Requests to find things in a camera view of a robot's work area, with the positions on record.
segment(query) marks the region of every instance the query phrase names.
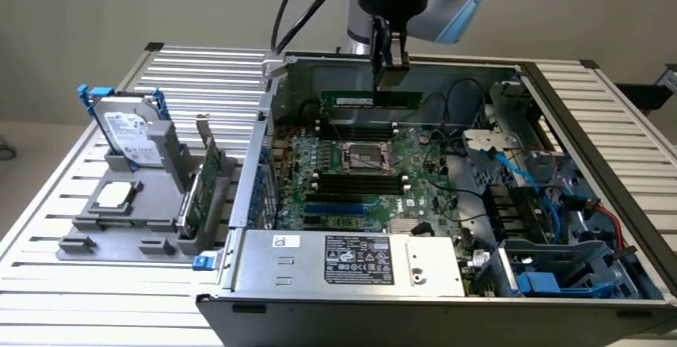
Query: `metal rack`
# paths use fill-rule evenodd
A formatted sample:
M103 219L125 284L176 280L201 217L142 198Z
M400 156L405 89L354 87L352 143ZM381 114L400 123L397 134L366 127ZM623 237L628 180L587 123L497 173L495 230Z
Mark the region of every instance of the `metal rack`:
M264 57L264 51L165 46L145 52L119 90L161 87L193 154L202 152L194 118L209 112L220 147L242 164L258 110L268 105L261 103ZM579 61L535 62L677 252L675 147L600 70ZM0 242L0 345L222 345L190 297L217 282L217 272L193 272L184 264L55 257L71 217L105 174L106 150L91 124ZM225 242L230 210L228 205L218 242Z

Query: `blue cable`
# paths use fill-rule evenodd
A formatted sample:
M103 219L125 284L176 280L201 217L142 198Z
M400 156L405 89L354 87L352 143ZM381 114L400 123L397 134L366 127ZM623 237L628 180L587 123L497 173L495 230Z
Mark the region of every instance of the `blue cable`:
M507 158L507 156L501 153L497 153L495 155L495 159L503 163L508 169L511 169L515 173L519 173L520 175L523 175L525 177L525 179L529 181L529 183L532 184L532 187L533 189L537 191L537 195L540 195L540 191L539 191L539 185L537 185L537 181L533 179L532 175L527 172L527 171L523 171L517 165L515 163L511 162L511 160ZM555 228L555 235L553 235L553 240L551 241L552 244L556 244L559 239L560 239L560 230L561 230L561 223L560 223L560 215L557 214L557 209L555 208L553 206L553 202L551 202L551 200L548 199L548 197L544 195L543 196L543 199L547 203L547 206L548 206L548 210L551 211L551 214L552 214L552 217L553 217L553 228Z

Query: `white wall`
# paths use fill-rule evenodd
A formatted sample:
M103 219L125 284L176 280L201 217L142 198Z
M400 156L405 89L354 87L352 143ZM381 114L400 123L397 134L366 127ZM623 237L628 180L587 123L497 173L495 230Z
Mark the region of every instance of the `white wall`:
M312 0L293 0L288 24ZM152 40L265 48L280 0L0 0L0 118L82 124L82 82L117 85ZM330 0L290 48L344 42ZM677 62L675 0L487 0L452 49L417 52L595 59L618 81L651 82Z

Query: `white sticker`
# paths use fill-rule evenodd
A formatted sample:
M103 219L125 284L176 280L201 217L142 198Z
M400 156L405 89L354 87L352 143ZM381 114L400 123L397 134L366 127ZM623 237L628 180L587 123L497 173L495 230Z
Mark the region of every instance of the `white sticker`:
M337 97L337 105L375 105L371 97Z
M107 112L105 118L125 156L142 166L162 164L158 146L149 139L149 124L145 118L122 112Z
M298 248L301 246L301 235L274 235L273 248Z

